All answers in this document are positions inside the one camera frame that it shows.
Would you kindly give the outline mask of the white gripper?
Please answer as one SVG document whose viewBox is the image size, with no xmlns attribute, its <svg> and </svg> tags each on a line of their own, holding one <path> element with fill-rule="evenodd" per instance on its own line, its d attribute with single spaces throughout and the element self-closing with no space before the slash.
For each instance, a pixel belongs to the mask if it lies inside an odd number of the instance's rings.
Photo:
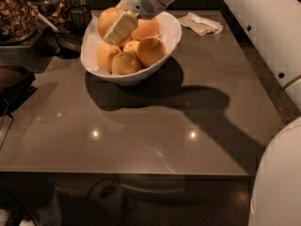
<svg viewBox="0 0 301 226">
<path fill-rule="evenodd" d="M 103 36 L 109 44 L 117 45 L 138 27 L 139 18 L 153 18 L 166 9 L 158 0 L 127 0 L 128 11 L 122 10 Z"/>
</svg>

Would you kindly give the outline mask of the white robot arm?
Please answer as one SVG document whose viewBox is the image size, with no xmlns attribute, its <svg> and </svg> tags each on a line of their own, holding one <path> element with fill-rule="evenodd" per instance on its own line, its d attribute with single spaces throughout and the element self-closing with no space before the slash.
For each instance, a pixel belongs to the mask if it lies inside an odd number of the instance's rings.
<svg viewBox="0 0 301 226">
<path fill-rule="evenodd" d="M 116 44 L 175 0 L 121 0 L 104 40 Z M 298 0 L 223 0 L 295 106 L 301 106 L 301 4 Z M 301 120 L 285 126 L 259 164 L 248 226 L 301 226 Z"/>
</svg>

